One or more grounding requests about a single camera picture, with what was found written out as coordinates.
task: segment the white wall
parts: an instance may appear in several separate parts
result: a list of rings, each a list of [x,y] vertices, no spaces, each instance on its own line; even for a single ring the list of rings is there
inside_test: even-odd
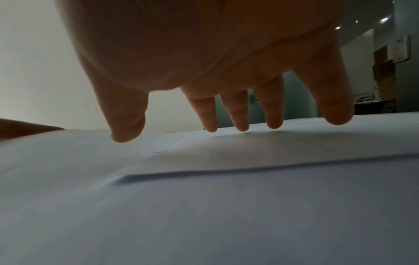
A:
[[[52,0],[0,0],[0,117],[108,128]],[[200,130],[180,91],[155,92],[146,130]]]

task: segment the finger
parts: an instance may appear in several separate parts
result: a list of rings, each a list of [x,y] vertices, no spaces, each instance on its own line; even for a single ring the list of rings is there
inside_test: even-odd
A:
[[[205,130],[209,132],[217,131],[218,124],[214,97],[205,99],[188,98],[188,101],[198,115],[198,118],[204,126]]]
[[[351,120],[354,102],[337,41],[320,49],[294,72],[308,87],[328,122],[339,125]]]
[[[148,94],[115,84],[79,55],[116,142],[135,139],[144,129]]]
[[[249,129],[247,90],[222,94],[221,100],[230,114],[234,126],[239,131],[247,131]]]
[[[266,124],[271,129],[279,128],[284,122],[284,80],[282,75],[274,78],[263,87],[253,89],[261,104]]]

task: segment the ceiling light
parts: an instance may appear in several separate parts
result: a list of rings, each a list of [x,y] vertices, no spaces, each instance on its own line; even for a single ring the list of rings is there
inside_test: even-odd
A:
[[[383,18],[383,19],[380,20],[380,23],[383,24],[383,23],[385,23],[389,19],[390,19],[390,17],[385,17],[385,18]]]

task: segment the recessed light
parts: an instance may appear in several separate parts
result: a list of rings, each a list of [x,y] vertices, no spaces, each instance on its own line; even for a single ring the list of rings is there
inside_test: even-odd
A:
[[[380,23],[383,24],[383,23],[385,23],[389,19],[390,19],[390,17],[385,17],[385,18],[383,18],[383,19],[380,20]]]

